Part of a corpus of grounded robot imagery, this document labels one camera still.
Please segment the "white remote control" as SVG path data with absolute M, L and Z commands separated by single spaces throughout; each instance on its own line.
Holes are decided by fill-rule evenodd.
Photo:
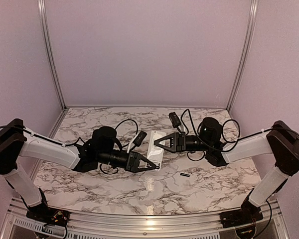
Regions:
M 147 159 L 156 165 L 155 171 L 161 168 L 164 149 L 154 145 L 154 141 L 167 136 L 166 132 L 152 130 L 149 138 L 149 146 L 147 151 Z

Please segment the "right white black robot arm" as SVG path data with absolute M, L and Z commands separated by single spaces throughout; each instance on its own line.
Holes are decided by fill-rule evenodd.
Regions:
M 273 168 L 249 193 L 237 212 L 237 219 L 247 223 L 260 206 L 299 171 L 299 134 L 279 120 L 269 129 L 236 141 L 221 142 L 222 137 L 223 126 L 215 118 L 206 117 L 195 135 L 176 132 L 155 140 L 154 145 L 172 153 L 203 151 L 205 159 L 215 167 L 254 156 L 273 155 Z

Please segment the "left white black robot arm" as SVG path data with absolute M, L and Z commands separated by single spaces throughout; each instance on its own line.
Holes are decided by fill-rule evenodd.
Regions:
M 96 170 L 99 164 L 132 173 L 157 168 L 140 153 L 123 150 L 112 127 L 102 126 L 94 130 L 83 145 L 76 142 L 66 144 L 39 135 L 26 128 L 23 120 L 14 119 L 0 126 L 0 175 L 20 195 L 28 210 L 43 222 L 51 220 L 53 210 L 48 206 L 43 191 L 34 185 L 17 162 L 19 157 L 52 162 L 81 173 Z

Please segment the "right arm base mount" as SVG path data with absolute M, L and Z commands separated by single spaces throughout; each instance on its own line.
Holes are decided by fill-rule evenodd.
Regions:
M 251 213 L 247 209 L 237 209 L 220 213 L 220 221 L 223 228 L 255 223 L 263 218 L 263 214 L 259 210 L 255 213 Z

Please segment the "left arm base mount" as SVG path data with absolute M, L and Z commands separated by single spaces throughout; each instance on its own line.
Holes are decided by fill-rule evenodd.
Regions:
M 47 225 L 57 225 L 61 227 L 67 226 L 70 212 L 67 210 L 61 210 L 56 208 L 50 208 L 48 211 L 39 213 L 27 211 L 26 217 L 43 222 Z

